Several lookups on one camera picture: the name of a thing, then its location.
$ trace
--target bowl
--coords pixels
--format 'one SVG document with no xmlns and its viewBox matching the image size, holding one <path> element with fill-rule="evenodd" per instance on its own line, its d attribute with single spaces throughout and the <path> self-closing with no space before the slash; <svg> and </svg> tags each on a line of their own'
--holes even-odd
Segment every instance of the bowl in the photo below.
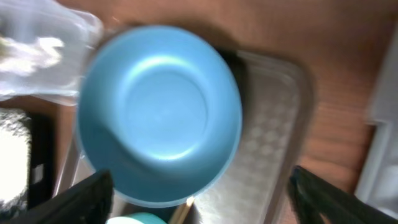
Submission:
<svg viewBox="0 0 398 224">
<path fill-rule="evenodd" d="M 238 148 L 239 91 L 218 52 L 168 26 L 135 28 L 101 48 L 78 102 L 79 147 L 143 207 L 184 203 L 213 184 Z"/>
</svg>

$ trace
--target plastic container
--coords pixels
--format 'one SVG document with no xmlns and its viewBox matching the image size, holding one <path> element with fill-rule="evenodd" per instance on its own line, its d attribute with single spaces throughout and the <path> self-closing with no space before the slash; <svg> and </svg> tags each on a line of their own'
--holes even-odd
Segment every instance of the plastic container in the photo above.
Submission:
<svg viewBox="0 0 398 224">
<path fill-rule="evenodd" d="M 36 95 L 63 105 L 74 105 L 82 70 L 90 49 L 102 36 L 101 21 L 87 12 L 67 9 L 53 0 L 0 0 L 0 35 L 18 43 L 33 44 L 53 37 L 59 63 L 26 75 L 0 72 L 0 100 Z"/>
</svg>

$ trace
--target plastic bowl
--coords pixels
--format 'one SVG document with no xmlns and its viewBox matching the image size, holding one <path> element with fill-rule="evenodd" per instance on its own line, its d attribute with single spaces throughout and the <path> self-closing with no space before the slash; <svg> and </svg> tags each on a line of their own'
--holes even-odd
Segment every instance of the plastic bowl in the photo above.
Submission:
<svg viewBox="0 0 398 224">
<path fill-rule="evenodd" d="M 133 204 L 171 207 L 214 183 L 239 144 L 242 107 L 225 61 L 167 26 L 133 29 L 89 66 L 77 115 L 80 148 Z"/>
</svg>

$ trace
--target teal object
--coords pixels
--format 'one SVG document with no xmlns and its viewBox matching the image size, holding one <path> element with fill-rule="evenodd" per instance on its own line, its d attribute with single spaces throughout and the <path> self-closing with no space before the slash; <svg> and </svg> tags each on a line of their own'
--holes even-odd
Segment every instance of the teal object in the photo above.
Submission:
<svg viewBox="0 0 398 224">
<path fill-rule="evenodd" d="M 130 215 L 129 217 L 142 222 L 143 224 L 166 224 L 161 218 L 154 214 L 140 212 Z"/>
<path fill-rule="evenodd" d="M 76 133 L 95 170 L 143 207 L 184 203 L 213 184 L 238 148 L 242 106 L 233 75 L 196 35 L 133 29 L 100 49 L 80 92 Z"/>
</svg>

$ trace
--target small bowl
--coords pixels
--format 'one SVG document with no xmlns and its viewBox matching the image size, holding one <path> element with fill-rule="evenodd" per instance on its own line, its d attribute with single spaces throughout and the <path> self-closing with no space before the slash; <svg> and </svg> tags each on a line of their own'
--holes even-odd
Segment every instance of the small bowl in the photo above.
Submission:
<svg viewBox="0 0 398 224">
<path fill-rule="evenodd" d="M 76 133 L 94 169 L 133 204 L 171 207 L 213 184 L 238 148 L 233 74 L 196 35 L 133 29 L 100 49 L 80 93 Z"/>
</svg>

